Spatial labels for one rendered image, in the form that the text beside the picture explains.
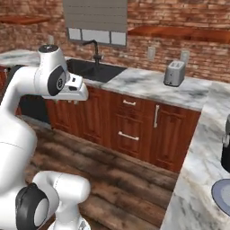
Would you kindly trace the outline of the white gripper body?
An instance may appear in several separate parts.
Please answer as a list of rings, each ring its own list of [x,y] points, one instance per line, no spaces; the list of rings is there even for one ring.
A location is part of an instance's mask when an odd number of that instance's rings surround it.
[[[88,96],[88,90],[83,86],[79,91],[61,91],[55,96],[44,96],[44,99],[58,101],[86,101]]]

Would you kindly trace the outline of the black stand mixer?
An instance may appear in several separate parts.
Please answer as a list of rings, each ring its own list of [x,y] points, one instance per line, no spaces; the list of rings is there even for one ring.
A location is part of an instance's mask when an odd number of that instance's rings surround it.
[[[226,133],[222,139],[223,148],[221,156],[221,165],[230,173],[230,114],[226,119]]]

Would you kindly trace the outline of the black dishwasher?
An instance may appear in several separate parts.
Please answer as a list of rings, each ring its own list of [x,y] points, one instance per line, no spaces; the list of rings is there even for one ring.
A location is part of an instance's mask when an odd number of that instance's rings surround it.
[[[6,80],[4,83],[4,89],[2,95],[5,94],[8,84],[12,80],[11,72],[16,68],[20,68],[22,65],[16,65],[12,67],[7,67],[6,70]],[[21,109],[21,114],[31,117],[33,119],[37,119],[39,121],[45,122],[49,124],[49,115],[46,107],[45,100],[38,95],[24,95],[19,102],[19,108]]]

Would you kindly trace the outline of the black sink basin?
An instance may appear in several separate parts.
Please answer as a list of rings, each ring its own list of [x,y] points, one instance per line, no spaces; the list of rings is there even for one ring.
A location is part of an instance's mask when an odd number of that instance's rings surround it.
[[[89,79],[101,83],[108,83],[115,76],[126,70],[122,66],[111,66],[106,64],[96,65],[94,62],[70,58],[66,62],[70,73],[80,75],[84,79]]]

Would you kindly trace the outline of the black tap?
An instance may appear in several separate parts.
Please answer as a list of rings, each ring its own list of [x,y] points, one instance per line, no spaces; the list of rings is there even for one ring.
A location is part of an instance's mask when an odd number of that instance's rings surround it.
[[[94,44],[94,55],[93,59],[95,61],[95,65],[98,66],[100,64],[100,61],[102,60],[102,55],[99,54],[98,50],[98,42],[96,40],[88,40],[83,43],[83,46]]]

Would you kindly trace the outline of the red-brown wooden cupboard run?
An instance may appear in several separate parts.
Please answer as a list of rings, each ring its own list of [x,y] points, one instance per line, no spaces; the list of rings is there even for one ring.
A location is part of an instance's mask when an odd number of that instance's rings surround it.
[[[200,113],[90,86],[89,98],[46,100],[52,128],[179,172]]]

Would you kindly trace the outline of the window with grey blind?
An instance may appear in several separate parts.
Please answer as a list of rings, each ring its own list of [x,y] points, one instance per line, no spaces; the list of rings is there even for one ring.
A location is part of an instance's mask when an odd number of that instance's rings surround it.
[[[63,9],[70,40],[127,46],[128,0],[63,0]]]

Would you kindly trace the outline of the silver toaster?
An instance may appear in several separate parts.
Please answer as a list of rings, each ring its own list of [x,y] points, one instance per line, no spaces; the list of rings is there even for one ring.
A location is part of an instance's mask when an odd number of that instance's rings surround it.
[[[172,61],[166,68],[164,75],[164,84],[172,87],[178,87],[185,76],[185,63],[180,60]]]

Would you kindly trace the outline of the blue-grey round plate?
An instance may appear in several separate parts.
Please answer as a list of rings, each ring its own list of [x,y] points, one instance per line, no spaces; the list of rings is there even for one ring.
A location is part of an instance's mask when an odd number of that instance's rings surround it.
[[[211,195],[217,206],[230,216],[230,179],[216,181],[211,188]]]

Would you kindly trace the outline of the wooden wall shelf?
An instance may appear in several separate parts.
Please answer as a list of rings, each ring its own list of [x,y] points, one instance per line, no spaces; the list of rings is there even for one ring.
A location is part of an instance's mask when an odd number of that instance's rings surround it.
[[[162,26],[145,25],[129,30],[128,35],[230,44],[230,31],[202,30],[202,29],[194,29],[194,28],[162,27]]]
[[[48,17],[31,17],[31,16],[24,16],[24,15],[7,15],[7,16],[0,16],[0,22],[1,23],[7,23],[7,24],[20,24],[20,25],[29,25],[29,24],[35,24],[40,22],[48,22]]]

